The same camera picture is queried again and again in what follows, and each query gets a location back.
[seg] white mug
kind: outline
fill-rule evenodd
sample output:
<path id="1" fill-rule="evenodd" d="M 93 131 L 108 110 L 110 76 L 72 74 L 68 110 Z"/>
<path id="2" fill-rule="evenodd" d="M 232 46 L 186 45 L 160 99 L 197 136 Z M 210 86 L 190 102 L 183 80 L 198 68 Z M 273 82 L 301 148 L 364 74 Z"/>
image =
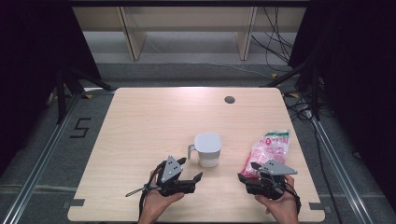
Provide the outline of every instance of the white mug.
<path id="1" fill-rule="evenodd" d="M 221 139 L 217 133 L 200 133 L 195 136 L 194 145 L 189 145 L 188 159 L 193 150 L 198 151 L 199 164 L 202 167 L 215 167 L 219 164 Z"/>

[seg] black cable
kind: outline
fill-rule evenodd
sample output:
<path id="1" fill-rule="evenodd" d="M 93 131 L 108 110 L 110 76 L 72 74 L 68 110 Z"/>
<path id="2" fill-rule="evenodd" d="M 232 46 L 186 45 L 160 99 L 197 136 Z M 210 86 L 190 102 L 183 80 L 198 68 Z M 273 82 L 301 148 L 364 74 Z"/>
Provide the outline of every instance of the black cable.
<path id="1" fill-rule="evenodd" d="M 312 125 L 312 127 L 314 128 L 314 135 L 315 135 L 315 140 L 316 140 L 316 143 L 317 143 L 320 170 L 321 170 L 321 172 L 322 172 L 322 174 L 323 174 L 323 178 L 324 178 L 324 180 L 325 180 L 326 187 L 327 187 L 327 189 L 328 189 L 328 191 L 329 191 L 329 194 L 330 194 L 330 197 L 331 197 L 331 199 L 332 199 L 332 204 L 334 205 L 334 209 L 335 209 L 335 213 L 336 213 L 337 218 L 338 218 L 338 222 L 339 222 L 340 224 L 342 224 L 343 221 L 342 221 L 342 219 L 341 219 L 341 215 L 340 215 L 340 212 L 339 212 L 339 210 L 338 210 L 337 203 L 335 202 L 334 196 L 333 196 L 333 194 L 332 194 L 332 189 L 331 189 L 330 184 L 329 184 L 329 180 L 328 180 L 328 178 L 327 178 L 327 176 L 326 176 L 326 172 L 324 171 L 323 160 L 322 160 L 321 151 L 320 151 L 320 142 L 319 142 L 319 138 L 318 138 L 318 130 L 317 130 L 317 128 L 315 127 L 315 124 L 314 124 L 313 121 L 312 121 L 312 118 L 313 118 L 312 113 L 310 113 L 310 115 L 311 115 L 310 117 L 308 117 L 308 116 L 306 116 L 306 115 L 302 115 L 302 112 L 303 112 L 303 111 L 305 111 L 305 110 L 311 110 L 311 109 L 310 109 L 310 107 L 309 107 L 309 103 L 303 102 L 303 98 L 305 98 L 306 96 L 304 96 L 302 93 L 301 93 L 301 95 L 302 95 L 303 97 L 300 98 L 294 105 L 287 105 L 286 102 L 285 102 L 285 105 L 286 105 L 287 109 L 291 109 L 292 111 L 295 112 L 295 114 L 294 114 L 294 115 L 291 115 L 290 117 L 296 116 L 296 117 L 294 117 L 293 119 L 299 118 L 300 120 L 308 120 L 308 121 L 310 122 L 310 124 Z M 297 105 L 304 105 L 304 104 L 308 105 L 308 107 L 306 107 L 306 108 L 304 108 L 304 109 L 302 109 L 302 110 L 298 110 Z"/>
<path id="2" fill-rule="evenodd" d="M 288 96 L 290 93 L 296 93 L 296 91 L 284 92 L 283 93 L 284 100 L 285 100 L 285 97 Z M 306 94 L 304 97 L 305 98 L 311 97 L 311 94 Z M 301 101 L 301 99 L 298 100 L 294 105 L 288 105 L 286 103 L 286 101 L 285 101 L 286 108 L 288 110 L 291 110 L 291 111 L 294 112 L 294 114 L 290 115 L 291 120 L 294 120 L 296 118 L 299 118 L 301 120 L 309 119 L 307 116 L 304 116 L 302 118 L 302 114 L 301 113 L 304 112 L 305 110 L 310 110 L 310 107 L 309 107 L 310 103 L 309 102 L 299 103 L 300 101 Z M 298 105 L 306 105 L 306 107 L 303 110 L 299 111 L 298 108 L 297 108 Z M 322 115 L 324 117 L 327 117 L 327 118 L 336 118 L 336 116 L 334 115 L 334 113 L 332 111 L 328 111 L 329 108 L 330 108 L 330 105 L 328 103 L 324 102 L 323 100 L 321 100 L 321 102 L 318 103 L 318 112 L 319 112 L 320 115 Z"/>
<path id="3" fill-rule="evenodd" d="M 272 35 L 270 36 L 270 38 L 271 38 L 271 39 L 274 39 L 274 38 L 273 38 L 273 35 L 276 34 L 277 39 L 278 39 L 278 42 L 279 42 L 279 45 L 280 45 L 280 48 L 281 48 L 283 54 L 284 54 L 284 55 L 288 55 L 288 56 L 290 57 L 289 52 L 286 50 L 285 45 L 284 45 L 284 43 L 282 42 L 282 39 L 283 39 L 284 41 L 285 41 L 285 39 L 284 39 L 284 38 L 280 35 L 280 33 L 279 33 L 279 25 L 278 25 L 278 23 L 277 23 L 279 7 L 276 7 L 276 8 L 275 8 L 275 23 L 272 23 L 272 21 L 271 21 L 269 15 L 268 15 L 268 13 L 267 13 L 267 10 L 265 9 L 265 7 L 264 7 L 263 9 L 264 9 L 265 15 L 266 15 L 266 17 L 267 17 L 268 21 L 270 22 L 271 27 L 272 27 L 272 29 L 273 29 L 273 33 L 272 33 Z"/>
<path id="4" fill-rule="evenodd" d="M 274 38 L 274 41 L 276 41 L 276 42 L 282 42 L 281 40 L 278 40 L 278 39 L 275 39 Z M 288 47 L 288 48 L 293 48 L 293 45 L 291 45 L 291 44 L 289 44 L 289 43 L 283 43 L 284 45 L 286 45 L 286 47 Z"/>
<path id="5" fill-rule="evenodd" d="M 276 68 L 274 68 L 273 66 L 271 66 L 271 64 L 268 63 L 268 49 L 270 48 L 270 44 L 271 44 L 271 40 L 273 39 L 273 35 L 274 35 L 274 33 L 271 34 L 270 41 L 268 41 L 267 47 L 265 48 L 265 49 L 266 49 L 266 51 L 265 51 L 265 61 L 267 62 L 268 66 L 269 66 L 270 68 L 272 68 L 272 69 L 274 69 L 274 70 L 276 70 L 276 71 L 279 71 L 279 72 L 288 72 L 288 71 L 276 69 Z"/>
<path id="6" fill-rule="evenodd" d="M 146 200 L 146 196 L 148 195 L 149 191 L 151 191 L 152 189 L 150 188 L 151 185 L 151 181 L 154 179 L 154 176 L 158 173 L 158 171 L 160 170 L 160 168 L 162 168 L 164 165 L 166 164 L 166 161 L 161 162 L 161 164 L 159 164 L 155 170 L 152 172 L 148 183 L 144 186 L 143 190 L 142 190 L 142 196 L 140 196 L 140 201 L 139 201 L 139 219 L 140 216 L 142 215 L 143 212 L 143 205 L 145 203 Z"/>
<path id="7" fill-rule="evenodd" d="M 266 177 L 261 177 L 261 179 L 269 181 L 273 185 L 274 188 L 278 188 L 278 189 L 281 189 L 283 191 L 286 191 L 287 193 L 289 193 L 290 195 L 292 195 L 294 197 L 294 201 L 296 202 L 297 215 L 300 214 L 300 209 L 301 209 L 300 196 L 298 196 L 297 191 L 294 189 L 294 187 L 286 182 L 286 185 L 291 187 L 292 191 L 290 189 L 288 189 L 287 187 L 283 188 L 282 186 L 279 186 L 275 182 L 274 177 L 272 176 L 271 173 L 269 173 L 268 171 L 264 172 L 264 170 L 261 170 L 261 172 L 266 173 L 266 174 L 268 174 L 271 177 L 271 179 L 266 178 Z"/>
<path id="8" fill-rule="evenodd" d="M 280 41 L 284 44 L 284 45 L 286 45 L 287 47 L 289 47 L 289 48 L 293 48 L 293 45 L 291 44 L 291 43 L 289 43 L 289 41 L 287 41 L 287 40 L 285 40 L 283 37 L 282 37 L 282 35 L 279 35 L 279 37 L 280 37 Z"/>
<path id="9" fill-rule="evenodd" d="M 332 194 L 332 188 L 330 187 L 329 180 L 328 180 L 328 178 L 327 178 L 327 176 L 326 176 L 326 172 L 324 171 L 323 160 L 322 160 L 321 152 L 320 152 L 320 143 L 319 143 L 319 138 L 318 138 L 318 130 L 317 130 L 317 128 L 315 127 L 315 125 L 314 125 L 314 123 L 312 122 L 312 120 L 309 120 L 309 122 L 311 123 L 312 127 L 313 127 L 314 130 L 315 130 L 315 139 L 316 139 L 316 141 L 317 141 L 318 158 L 319 158 L 320 170 L 321 170 L 321 172 L 323 173 L 323 177 L 324 177 L 324 180 L 325 180 L 327 189 L 329 190 L 329 194 L 330 194 L 330 197 L 331 197 L 331 199 L 332 199 L 332 204 L 334 205 L 335 213 L 337 214 L 338 223 L 342 224 L 342 223 L 343 223 L 343 220 L 341 219 L 341 215 L 340 215 L 340 212 L 338 211 L 337 203 L 335 202 L 334 196 L 333 196 L 333 194 Z"/>
<path id="10" fill-rule="evenodd" d="M 262 48 L 269 50 L 271 53 L 275 54 L 279 59 L 281 59 L 283 62 L 287 63 L 287 58 L 285 58 L 284 56 L 282 56 L 281 54 L 279 54 L 278 52 L 274 51 L 273 49 L 269 49 L 267 47 L 264 46 L 264 44 L 262 44 L 261 42 L 259 42 L 256 37 L 254 37 L 254 35 L 251 36 Z"/>

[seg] wooden table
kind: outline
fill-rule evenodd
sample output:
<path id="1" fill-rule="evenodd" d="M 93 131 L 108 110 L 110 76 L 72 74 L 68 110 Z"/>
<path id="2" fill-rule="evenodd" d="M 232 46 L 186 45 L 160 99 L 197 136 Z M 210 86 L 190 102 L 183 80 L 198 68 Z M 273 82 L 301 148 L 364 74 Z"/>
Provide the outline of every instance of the wooden table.
<path id="1" fill-rule="evenodd" d="M 232 96 L 233 104 L 225 97 Z M 193 194 L 172 204 L 164 222 L 267 222 L 265 207 L 247 194 L 237 177 L 252 145 L 271 130 L 291 132 L 286 164 L 296 169 L 295 189 L 302 201 L 301 221 L 322 221 L 324 212 L 303 152 L 278 89 L 273 88 L 121 88 L 114 95 L 71 206 L 73 221 L 137 221 L 140 193 L 149 173 L 172 155 L 187 157 L 198 133 L 219 133 L 219 166 L 202 168 L 198 155 L 184 165 L 180 180 L 204 175 Z"/>

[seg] person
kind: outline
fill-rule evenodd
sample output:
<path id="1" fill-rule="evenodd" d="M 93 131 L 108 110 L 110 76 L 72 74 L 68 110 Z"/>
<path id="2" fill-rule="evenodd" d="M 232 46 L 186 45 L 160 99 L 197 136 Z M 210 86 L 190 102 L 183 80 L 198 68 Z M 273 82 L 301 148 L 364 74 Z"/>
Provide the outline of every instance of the person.
<path id="1" fill-rule="evenodd" d="M 294 178 L 285 175 L 289 188 L 294 188 Z M 168 197 L 163 197 L 157 189 L 152 189 L 144 202 L 143 211 L 139 218 L 138 224 L 153 224 L 161 216 L 169 205 L 175 203 L 184 197 L 184 193 L 176 193 Z M 265 214 L 272 214 L 280 224 L 299 223 L 296 202 L 294 197 L 284 192 L 282 197 L 277 200 L 270 200 L 262 195 L 255 195 L 255 199 L 265 205 L 267 208 Z"/>

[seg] metal rail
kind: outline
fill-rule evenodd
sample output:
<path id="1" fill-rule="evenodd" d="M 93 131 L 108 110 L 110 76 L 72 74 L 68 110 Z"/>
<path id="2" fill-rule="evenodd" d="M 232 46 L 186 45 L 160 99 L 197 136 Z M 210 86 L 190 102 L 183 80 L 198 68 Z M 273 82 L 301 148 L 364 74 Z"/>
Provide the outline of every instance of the metal rail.
<path id="1" fill-rule="evenodd" d="M 343 189 L 357 220 L 359 221 L 359 223 L 364 224 L 374 223 L 363 199 L 359 195 L 356 187 L 354 186 L 349 175 L 347 174 L 346 168 L 344 167 L 343 163 L 341 163 L 336 151 L 334 150 L 334 147 L 332 146 L 332 142 L 324 131 L 320 121 L 317 121 L 315 118 L 312 118 L 312 121 L 315 125 L 315 128 L 318 130 L 318 136 L 322 141 L 322 144 L 324 146 L 323 149 L 326 153 L 327 158 L 329 159 L 330 165 L 332 166 L 332 169 L 334 170 L 334 173 L 338 181 L 340 182 L 340 186 Z"/>
<path id="2" fill-rule="evenodd" d="M 64 119 L 62 120 L 61 123 L 56 125 L 48 143 L 46 144 L 43 152 L 41 153 L 40 157 L 35 163 L 35 167 L 33 168 L 32 172 L 29 174 L 29 177 L 25 181 L 17 198 L 15 199 L 15 201 L 7 211 L 6 218 L 3 220 L 4 224 L 16 224 L 20 220 L 26 205 L 29 203 L 32 194 L 35 191 L 35 186 L 37 185 L 40 177 L 42 176 L 50 160 L 50 157 L 53 151 L 55 150 L 62 136 L 62 133 L 64 132 L 64 128 L 68 123 L 70 115 L 73 109 L 75 108 L 79 98 L 80 95 L 72 96 L 71 101 L 67 106 L 67 113 L 65 114 Z"/>

